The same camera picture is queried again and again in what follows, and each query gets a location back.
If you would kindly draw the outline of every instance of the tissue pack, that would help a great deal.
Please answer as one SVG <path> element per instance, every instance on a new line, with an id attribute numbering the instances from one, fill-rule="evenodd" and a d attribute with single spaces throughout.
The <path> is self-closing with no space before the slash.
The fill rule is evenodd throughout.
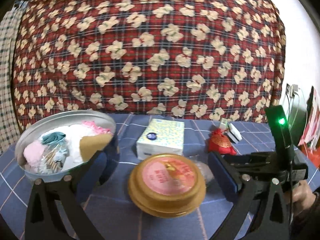
<path id="1" fill-rule="evenodd" d="M 152 119 L 137 141 L 139 160 L 159 153 L 182 155 L 184 123 Z"/>

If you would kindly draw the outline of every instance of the blue logo sticker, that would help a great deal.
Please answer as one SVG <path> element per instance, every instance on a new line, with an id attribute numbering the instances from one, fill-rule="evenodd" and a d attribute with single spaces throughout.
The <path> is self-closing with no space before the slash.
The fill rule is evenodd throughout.
<path id="1" fill-rule="evenodd" d="M 155 139 L 157 139 L 157 134 L 154 132 L 150 132 L 147 134 L 147 138 L 151 141 L 154 141 Z"/>

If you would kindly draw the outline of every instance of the white wall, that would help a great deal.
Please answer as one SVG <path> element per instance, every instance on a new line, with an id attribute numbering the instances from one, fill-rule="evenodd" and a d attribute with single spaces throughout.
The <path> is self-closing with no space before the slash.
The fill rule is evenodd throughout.
<path id="1" fill-rule="evenodd" d="M 280 102 L 288 108 L 285 97 L 286 84 L 297 84 L 308 99 L 311 86 L 320 92 L 320 36 L 307 12 L 298 0 L 272 0 L 280 12 L 287 36 L 285 75 Z M 302 94 L 300 106 L 304 109 Z"/>

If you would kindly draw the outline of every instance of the tin lid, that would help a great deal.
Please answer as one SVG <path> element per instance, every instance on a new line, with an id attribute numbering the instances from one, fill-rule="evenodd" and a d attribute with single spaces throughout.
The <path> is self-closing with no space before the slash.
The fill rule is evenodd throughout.
<path id="1" fill-rule="evenodd" d="M 205 181 L 197 166 L 175 154 L 153 155 L 135 167 L 129 195 L 143 211 L 178 217 L 197 208 L 205 196 Z"/>

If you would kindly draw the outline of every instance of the black cord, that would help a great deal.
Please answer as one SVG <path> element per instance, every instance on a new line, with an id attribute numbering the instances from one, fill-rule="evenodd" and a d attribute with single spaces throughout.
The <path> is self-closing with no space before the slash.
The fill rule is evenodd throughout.
<path id="1" fill-rule="evenodd" d="M 291 223 L 292 223 L 292 220 L 293 220 L 293 201 L 292 201 L 292 196 L 293 196 L 293 185 L 292 185 L 292 161 L 290 162 L 289 182 L 290 182 L 290 189 L 291 189 L 291 194 L 290 194 L 290 212 L 289 212 L 289 227 L 291 228 Z"/>
<path id="2" fill-rule="evenodd" d="M 286 93 L 285 95 L 287 96 L 287 99 L 288 99 L 288 110 L 289 110 L 288 120 L 289 120 L 289 116 L 290 116 L 290 113 L 291 113 L 291 111 L 292 111 L 292 108 L 291 108 L 291 111 L 290 111 L 290 99 L 289 99 L 289 97 L 288 97 L 288 94 L 287 94 L 287 93 Z"/>

